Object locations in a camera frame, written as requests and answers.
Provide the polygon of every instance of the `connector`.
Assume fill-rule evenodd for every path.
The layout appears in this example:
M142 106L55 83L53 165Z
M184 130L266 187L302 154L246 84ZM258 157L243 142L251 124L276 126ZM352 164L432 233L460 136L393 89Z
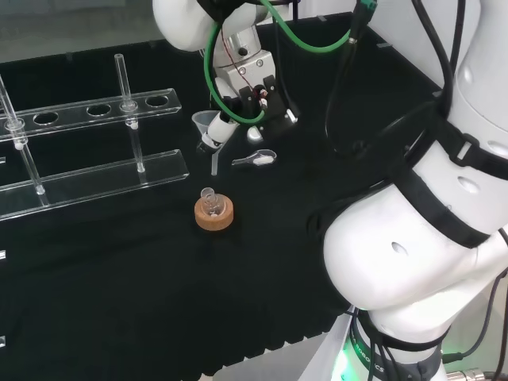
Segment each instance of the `connector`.
M375 9L378 6L377 0L360 0L356 3L352 14L351 32L349 38L359 40L367 30L367 25L371 22Z

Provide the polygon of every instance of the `black tablecloth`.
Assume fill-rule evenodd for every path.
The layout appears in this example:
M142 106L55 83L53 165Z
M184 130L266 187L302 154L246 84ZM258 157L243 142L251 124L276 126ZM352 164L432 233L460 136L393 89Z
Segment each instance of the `black tablecloth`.
M348 15L300 21L311 44L334 42ZM271 25L258 28L275 51ZM353 141L404 114L435 90L394 49L369 33L341 91L332 135ZM165 41L0 65L19 110L118 94L114 54L123 53L133 92L174 87L183 110L141 130L144 153L179 148L190 177L178 183L0 223L0 380L196 380L264 349L326 331L347 303L330 284L306 218L343 193L368 185L414 139L408 128L360 162L338 161L324 134L337 54L313 56L282 43L283 75L302 111L298 128L271 147L279 161L231 171L253 151L237 133L219 176L196 154L191 115L209 93L198 53ZM130 157L125 129L94 128L34 137L41 175ZM26 178L11 144L0 180ZM227 194L235 221L206 233L193 207L203 187Z

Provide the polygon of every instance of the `small glass bottle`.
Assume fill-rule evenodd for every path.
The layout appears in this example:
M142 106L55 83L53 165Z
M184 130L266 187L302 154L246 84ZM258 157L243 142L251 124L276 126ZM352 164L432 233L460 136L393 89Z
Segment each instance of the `small glass bottle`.
M201 197L201 210L204 214L216 217L224 213L225 200L222 194L216 194L212 188L205 188L201 191Z

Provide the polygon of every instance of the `red wire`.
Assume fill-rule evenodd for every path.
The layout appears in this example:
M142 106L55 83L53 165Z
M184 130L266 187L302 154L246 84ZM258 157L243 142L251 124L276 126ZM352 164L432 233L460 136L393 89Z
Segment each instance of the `red wire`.
M244 77L243 74L240 73L240 69L238 68L237 64L235 63L234 59L231 57L231 53L229 53L229 50L228 50L228 46L225 44L225 39L224 39L224 29L221 29L221 37L222 37L222 44L224 45L224 49L225 49L225 52L227 53L229 59L231 60L231 64L233 64L233 66L235 67L235 69L237 69L238 71L238 74L240 75L241 78L244 79L245 83L247 83L247 86L251 89L252 93L254 93L254 96L257 97L257 92L254 90L254 88L252 87L252 85L248 82L248 80Z

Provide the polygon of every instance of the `green cable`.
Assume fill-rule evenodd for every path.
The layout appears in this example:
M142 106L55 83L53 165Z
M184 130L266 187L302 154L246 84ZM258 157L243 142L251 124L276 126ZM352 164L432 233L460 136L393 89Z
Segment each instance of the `green cable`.
M212 77L210 76L210 69L208 68L208 63L210 61L210 51L212 50L212 47L214 46L215 39L214 36L218 33L219 25L217 23L214 23L214 26L212 27L212 33L210 34L210 38L208 40L208 45L206 46L205 50L205 57L203 59L203 62L205 63L205 79L206 79L206 85L208 86L210 93L212 94L212 97L214 97L214 101L221 107L221 109L229 115L234 121L237 121L238 123L241 123L242 125L255 125L261 119L264 117L264 111L261 110L260 114L255 117L254 119L246 119L244 117L240 117L236 115L233 111L231 111L228 106L224 104L219 94L214 89L214 84L212 83Z
M347 33L335 44L331 44L329 46L323 46L323 47L316 47L316 46L309 45L309 44L303 42L302 40L300 40L298 37L296 37L296 35L293 33L293 31L291 31L289 26L287 26L286 22L280 16L279 12L277 12L277 10L274 8L274 6L270 3L270 0L260 0L260 1L261 1L261 4L263 4L264 6L266 6L268 8L271 15L277 20L277 23L280 25L280 27L285 32L285 34L290 38L290 40L292 40L295 44L297 44L297 46L299 46L300 48L302 48L304 50L307 50L308 52L312 52L312 53L333 52L334 50L337 50L338 48L340 48L344 44L344 42L346 42L349 38L350 31L347 31Z

